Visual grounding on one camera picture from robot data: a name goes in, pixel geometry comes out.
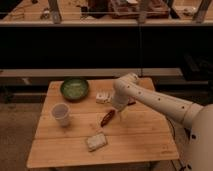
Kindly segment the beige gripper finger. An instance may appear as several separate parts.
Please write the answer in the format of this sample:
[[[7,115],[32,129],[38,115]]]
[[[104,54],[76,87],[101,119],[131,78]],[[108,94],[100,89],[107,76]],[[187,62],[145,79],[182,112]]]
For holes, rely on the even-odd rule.
[[[125,118],[127,117],[127,109],[124,109],[122,111],[119,112],[119,117],[120,117],[120,121],[125,120]]]

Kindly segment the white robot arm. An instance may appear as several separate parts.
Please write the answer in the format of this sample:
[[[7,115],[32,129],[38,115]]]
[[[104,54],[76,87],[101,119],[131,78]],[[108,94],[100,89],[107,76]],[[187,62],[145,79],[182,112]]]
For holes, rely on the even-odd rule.
[[[132,98],[181,124],[191,132],[185,171],[213,171],[213,104],[203,106],[158,93],[138,82],[135,73],[115,79],[112,106],[122,111]]]

